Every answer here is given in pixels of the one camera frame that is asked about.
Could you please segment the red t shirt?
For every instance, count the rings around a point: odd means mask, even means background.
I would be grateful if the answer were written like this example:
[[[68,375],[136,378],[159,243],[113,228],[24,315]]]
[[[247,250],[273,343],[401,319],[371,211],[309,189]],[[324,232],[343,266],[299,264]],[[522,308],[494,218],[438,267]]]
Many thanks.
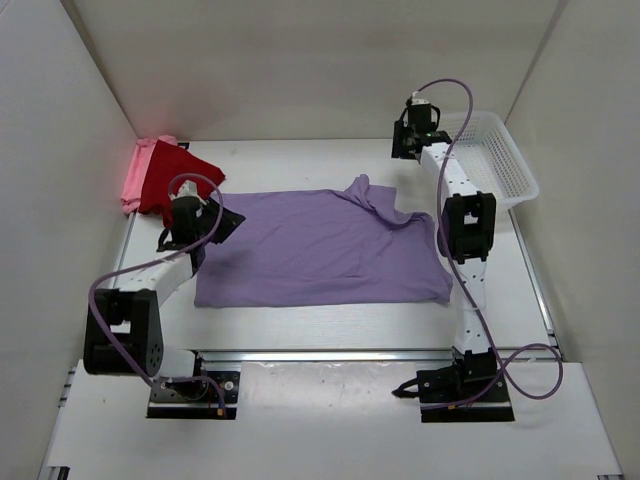
[[[176,181],[172,187],[169,184],[176,176],[187,173],[204,176],[217,186],[226,179],[217,166],[206,163],[180,146],[158,140],[142,184],[138,211],[160,216],[163,225],[169,227],[172,224],[170,195],[176,195],[187,178]]]

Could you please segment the pink t shirt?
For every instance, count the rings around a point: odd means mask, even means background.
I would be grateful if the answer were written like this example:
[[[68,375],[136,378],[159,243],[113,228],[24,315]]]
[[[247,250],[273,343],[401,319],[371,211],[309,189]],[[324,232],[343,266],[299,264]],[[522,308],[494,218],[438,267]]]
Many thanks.
[[[156,144],[159,141],[174,146],[178,145],[177,139],[171,135],[161,135],[158,138],[142,138],[136,141],[120,197],[122,211],[125,215],[131,214],[140,206],[146,173]]]

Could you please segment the lavender garment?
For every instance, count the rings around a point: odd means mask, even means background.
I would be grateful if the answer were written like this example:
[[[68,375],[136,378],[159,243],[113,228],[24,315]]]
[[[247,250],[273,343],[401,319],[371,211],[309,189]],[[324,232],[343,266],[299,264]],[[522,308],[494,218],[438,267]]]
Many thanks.
[[[225,207],[246,219],[207,247],[195,306],[448,303],[453,280],[434,221],[397,210],[396,198],[365,174],[343,191],[225,194]]]

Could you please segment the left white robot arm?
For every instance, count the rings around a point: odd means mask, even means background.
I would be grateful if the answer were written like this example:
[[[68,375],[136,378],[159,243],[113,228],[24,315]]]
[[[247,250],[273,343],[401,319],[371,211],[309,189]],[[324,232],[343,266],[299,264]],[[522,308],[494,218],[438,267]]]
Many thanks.
[[[158,238],[156,257],[140,266],[114,272],[131,274],[117,288],[88,295],[83,362],[92,375],[138,376],[148,385],[167,382],[188,400],[206,395],[210,377],[196,367],[197,354],[165,351],[160,309],[179,287],[191,280],[206,257],[206,247],[221,244],[246,217],[197,196],[170,202],[171,224]]]

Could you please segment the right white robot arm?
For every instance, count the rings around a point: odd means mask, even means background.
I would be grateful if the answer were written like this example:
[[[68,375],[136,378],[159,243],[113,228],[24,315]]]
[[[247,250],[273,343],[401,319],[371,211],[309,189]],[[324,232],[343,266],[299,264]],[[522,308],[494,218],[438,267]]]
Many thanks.
[[[470,180],[439,120],[440,110],[430,102],[409,99],[394,123],[392,143],[394,158],[415,159],[438,177],[437,247],[455,278],[452,364],[418,372],[393,392],[397,398],[419,398],[427,404],[470,400],[497,373],[495,349],[480,319],[486,305],[485,273],[494,243],[497,201]]]

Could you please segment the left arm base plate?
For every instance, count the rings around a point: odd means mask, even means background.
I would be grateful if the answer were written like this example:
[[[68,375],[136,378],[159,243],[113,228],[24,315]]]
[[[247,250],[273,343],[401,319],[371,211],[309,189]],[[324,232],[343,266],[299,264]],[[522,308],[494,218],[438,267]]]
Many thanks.
[[[163,420],[235,420],[241,386],[239,363],[201,365],[201,372],[215,382],[224,395],[210,382],[171,383],[163,381],[151,389],[146,417]]]

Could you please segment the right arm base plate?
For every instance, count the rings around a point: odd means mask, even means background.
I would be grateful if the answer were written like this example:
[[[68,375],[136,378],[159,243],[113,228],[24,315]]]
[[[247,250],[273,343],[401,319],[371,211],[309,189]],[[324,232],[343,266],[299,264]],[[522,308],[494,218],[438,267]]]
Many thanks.
[[[508,388],[499,378],[466,382],[453,367],[417,372],[422,423],[513,422]]]

